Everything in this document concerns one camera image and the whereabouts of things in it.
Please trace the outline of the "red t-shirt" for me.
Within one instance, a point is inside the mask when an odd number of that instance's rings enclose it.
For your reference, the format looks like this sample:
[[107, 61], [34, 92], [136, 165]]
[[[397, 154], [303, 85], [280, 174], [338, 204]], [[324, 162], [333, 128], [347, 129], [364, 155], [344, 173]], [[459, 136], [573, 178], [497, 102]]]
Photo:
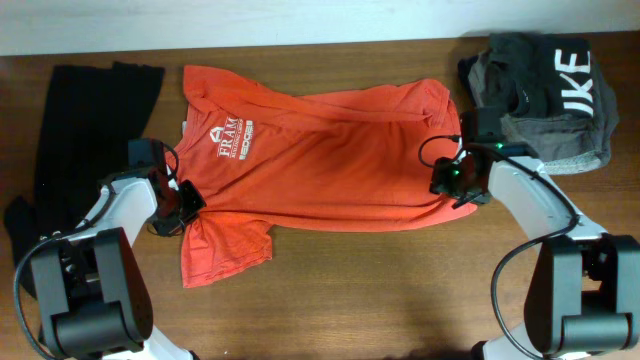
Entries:
[[460, 131], [433, 79], [306, 96], [188, 65], [181, 141], [168, 162], [205, 205], [187, 226], [181, 277], [206, 286], [271, 259], [273, 226], [389, 232], [463, 218], [474, 206], [430, 191]]

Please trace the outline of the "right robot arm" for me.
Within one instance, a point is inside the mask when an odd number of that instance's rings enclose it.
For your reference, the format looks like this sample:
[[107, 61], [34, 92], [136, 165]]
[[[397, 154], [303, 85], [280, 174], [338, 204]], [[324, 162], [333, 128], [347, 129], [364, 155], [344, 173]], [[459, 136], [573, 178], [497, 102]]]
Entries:
[[[491, 278], [503, 334], [477, 343], [472, 358], [586, 359], [638, 346], [638, 241], [608, 233], [581, 212], [530, 145], [506, 139], [496, 110], [465, 112], [460, 128], [451, 138], [457, 153], [432, 166], [431, 192], [453, 198], [455, 208], [495, 199], [528, 238], [500, 260]], [[509, 328], [499, 306], [499, 277], [528, 249], [538, 258], [523, 321]]]

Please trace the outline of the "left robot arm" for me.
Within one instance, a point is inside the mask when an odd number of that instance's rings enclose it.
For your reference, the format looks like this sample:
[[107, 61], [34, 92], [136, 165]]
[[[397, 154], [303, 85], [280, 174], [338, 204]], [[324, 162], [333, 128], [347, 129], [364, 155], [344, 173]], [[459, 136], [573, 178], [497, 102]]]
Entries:
[[128, 144], [128, 167], [104, 178], [100, 197], [72, 230], [39, 240], [21, 258], [13, 301], [22, 332], [43, 359], [194, 360], [154, 323], [151, 298], [132, 251], [150, 226], [177, 236], [205, 202], [178, 181], [156, 139]]

